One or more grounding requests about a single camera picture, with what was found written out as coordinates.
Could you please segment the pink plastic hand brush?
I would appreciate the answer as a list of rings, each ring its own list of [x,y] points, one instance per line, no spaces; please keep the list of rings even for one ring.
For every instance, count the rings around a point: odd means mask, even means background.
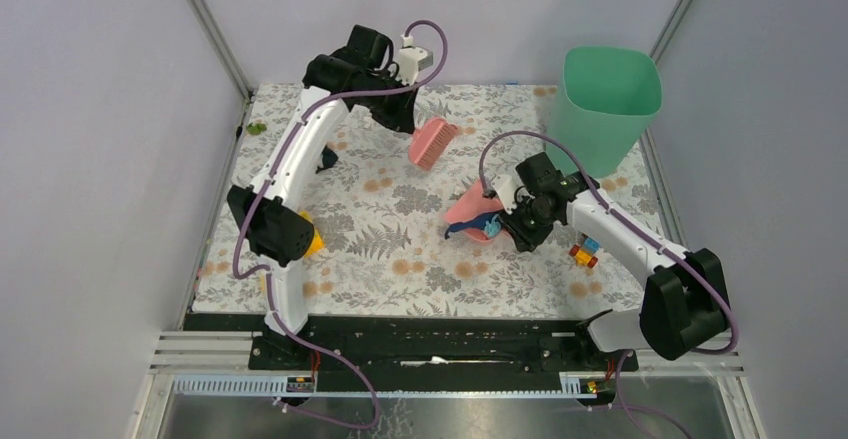
[[[441,117],[433,117],[417,128],[408,149],[409,161],[429,171],[458,135],[459,128]]]

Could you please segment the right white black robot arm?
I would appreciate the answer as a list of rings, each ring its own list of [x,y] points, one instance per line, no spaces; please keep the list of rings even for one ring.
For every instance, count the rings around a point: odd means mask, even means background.
[[[664,359],[706,353],[705,343],[728,331],[735,347],[723,267],[710,250],[689,251],[636,221],[599,183],[581,171],[564,175],[545,153],[499,175],[489,186],[503,205],[501,222],[520,252],[532,252],[556,224],[599,242],[641,285],[638,309],[599,313],[573,345],[575,361],[597,371],[624,349],[650,348]]]

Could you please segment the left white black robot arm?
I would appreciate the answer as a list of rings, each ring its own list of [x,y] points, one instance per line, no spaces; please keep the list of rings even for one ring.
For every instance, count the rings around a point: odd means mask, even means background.
[[[309,315],[303,259],[317,232],[300,212],[306,186],[325,164],[329,137],[357,106],[392,132],[414,133],[417,79],[433,65],[442,66],[409,33],[395,46],[374,29],[354,26],[346,45],[307,64],[296,108],[278,144],[248,185],[234,185],[227,194],[239,229],[234,256],[247,247],[259,259],[250,269],[235,267],[233,274],[263,273],[264,322],[280,334],[271,354],[285,369],[301,368],[310,356],[308,340],[297,333]]]

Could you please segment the pink plastic dustpan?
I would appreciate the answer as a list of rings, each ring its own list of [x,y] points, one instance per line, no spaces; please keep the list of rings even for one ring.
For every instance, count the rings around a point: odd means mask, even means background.
[[[455,202],[455,204],[451,206],[447,212],[444,213],[443,220],[449,226],[451,223],[468,221],[482,213],[494,211],[497,211],[498,213],[504,211],[500,201],[497,199],[486,198],[483,193],[482,182],[480,180],[476,180],[468,188],[468,190]],[[472,241],[476,241],[464,232],[458,233],[465,234]],[[497,235],[494,239],[487,242],[476,242],[481,244],[488,244],[498,237],[512,238],[510,233],[503,228],[500,234]]]

